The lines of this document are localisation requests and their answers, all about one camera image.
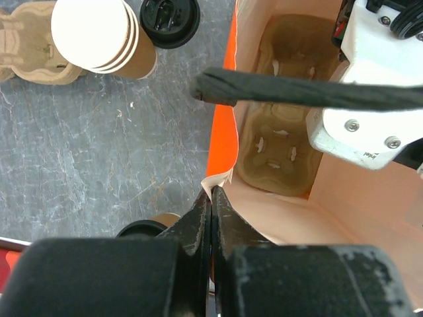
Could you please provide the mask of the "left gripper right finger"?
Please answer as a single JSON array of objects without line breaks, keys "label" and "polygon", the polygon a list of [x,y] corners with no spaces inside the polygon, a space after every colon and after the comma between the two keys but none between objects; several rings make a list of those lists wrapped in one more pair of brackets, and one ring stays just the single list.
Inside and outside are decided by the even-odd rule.
[{"label": "left gripper right finger", "polygon": [[399,271],[364,244],[278,246],[211,191],[215,300],[222,316],[413,316]]}]

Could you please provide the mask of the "brown cardboard cup carrier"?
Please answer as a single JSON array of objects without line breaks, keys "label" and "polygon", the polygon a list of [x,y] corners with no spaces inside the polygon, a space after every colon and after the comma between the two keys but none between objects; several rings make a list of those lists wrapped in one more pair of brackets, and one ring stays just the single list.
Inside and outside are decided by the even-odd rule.
[{"label": "brown cardboard cup carrier", "polygon": [[[321,17],[274,17],[261,37],[255,73],[328,81],[339,64],[332,27]],[[307,197],[323,155],[308,140],[309,111],[293,104],[250,103],[235,166],[239,178],[274,194]]]}]

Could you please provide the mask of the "black coffee cup lid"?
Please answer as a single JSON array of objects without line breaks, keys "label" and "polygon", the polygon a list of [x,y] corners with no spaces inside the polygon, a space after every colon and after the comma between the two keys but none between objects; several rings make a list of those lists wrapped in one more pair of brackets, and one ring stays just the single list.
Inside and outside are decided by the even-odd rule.
[{"label": "black coffee cup lid", "polygon": [[154,220],[135,221],[125,226],[117,238],[153,238],[167,229],[167,226]]}]

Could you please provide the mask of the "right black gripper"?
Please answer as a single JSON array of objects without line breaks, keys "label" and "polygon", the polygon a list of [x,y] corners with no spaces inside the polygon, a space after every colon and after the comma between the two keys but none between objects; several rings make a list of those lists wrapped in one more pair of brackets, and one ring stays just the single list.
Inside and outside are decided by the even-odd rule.
[{"label": "right black gripper", "polygon": [[[338,60],[340,62],[347,60],[340,47],[354,3],[354,0],[343,0],[333,29],[333,44],[339,49]],[[379,18],[379,22],[383,26],[388,26],[399,40],[406,40],[422,33],[422,1],[365,1],[365,8],[374,14],[378,13],[383,6],[399,12],[395,18],[388,16]]]}]

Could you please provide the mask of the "brown paper coffee cup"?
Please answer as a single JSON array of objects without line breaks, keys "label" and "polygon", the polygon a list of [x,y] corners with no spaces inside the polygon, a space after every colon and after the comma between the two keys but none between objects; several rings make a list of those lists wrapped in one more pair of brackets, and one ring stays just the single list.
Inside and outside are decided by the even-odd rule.
[{"label": "brown paper coffee cup", "polygon": [[162,213],[155,215],[149,220],[167,229],[173,226],[180,218],[181,216],[177,215],[176,213]]}]

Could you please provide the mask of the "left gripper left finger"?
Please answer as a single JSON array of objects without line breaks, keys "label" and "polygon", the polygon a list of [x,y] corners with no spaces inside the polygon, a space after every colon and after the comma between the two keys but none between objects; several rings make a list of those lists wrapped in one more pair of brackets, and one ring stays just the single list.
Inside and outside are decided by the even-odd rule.
[{"label": "left gripper left finger", "polygon": [[211,202],[154,238],[48,238],[18,260],[2,316],[205,316]]}]

